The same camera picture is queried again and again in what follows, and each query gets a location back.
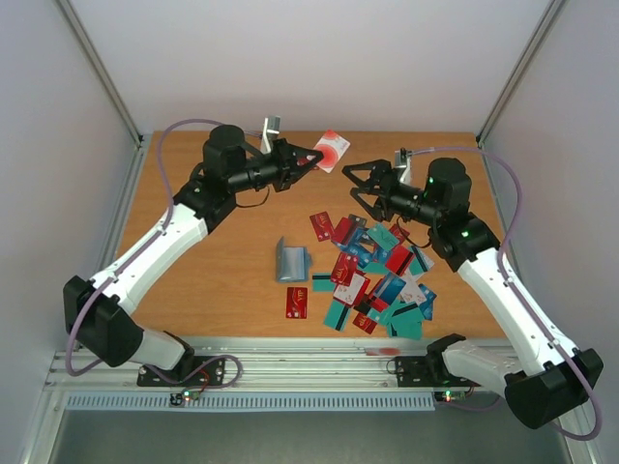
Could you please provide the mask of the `white card red circle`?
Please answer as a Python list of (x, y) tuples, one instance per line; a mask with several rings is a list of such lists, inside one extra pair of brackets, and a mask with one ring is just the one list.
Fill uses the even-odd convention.
[(314, 146), (314, 150), (323, 154), (323, 159), (317, 167), (326, 173), (331, 173), (349, 147), (350, 142), (346, 138), (333, 130), (325, 131)]

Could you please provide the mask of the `teal card holder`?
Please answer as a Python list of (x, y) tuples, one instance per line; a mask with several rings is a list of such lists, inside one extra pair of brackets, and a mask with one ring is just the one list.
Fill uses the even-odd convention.
[(305, 246), (288, 246), (281, 237), (276, 246), (277, 283), (305, 282), (310, 278), (312, 258)]

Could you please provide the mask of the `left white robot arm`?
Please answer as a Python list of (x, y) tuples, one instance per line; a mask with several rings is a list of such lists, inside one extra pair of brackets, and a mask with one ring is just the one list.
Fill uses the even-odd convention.
[(73, 377), (72, 353), (80, 344), (97, 363), (139, 363), (169, 385), (181, 385), (201, 370), (182, 338), (137, 325), (132, 314), (157, 280), (191, 247), (206, 239), (238, 207), (238, 193), (289, 189), (323, 160), (321, 152), (279, 136), (266, 119), (260, 147), (234, 125), (213, 125), (202, 161), (178, 192), (169, 190), (156, 224), (112, 264), (85, 279), (73, 276), (63, 288), (69, 340), (65, 367)]

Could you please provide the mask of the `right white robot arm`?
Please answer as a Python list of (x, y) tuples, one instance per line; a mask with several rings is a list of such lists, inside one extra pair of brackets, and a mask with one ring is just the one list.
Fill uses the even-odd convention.
[(506, 243), (470, 212), (472, 181), (465, 166), (454, 158), (434, 159), (423, 188), (405, 184), (401, 170), (385, 159), (346, 165), (342, 172), (354, 185), (351, 196), (375, 220), (399, 216), (427, 226), (434, 252), (480, 297), (515, 350), (510, 359), (462, 335), (444, 336), (427, 347), (432, 380), (459, 377), (494, 392), (531, 429), (591, 402), (595, 424), (582, 438), (595, 438), (602, 415), (593, 389), (604, 363), (552, 323), (506, 259)]

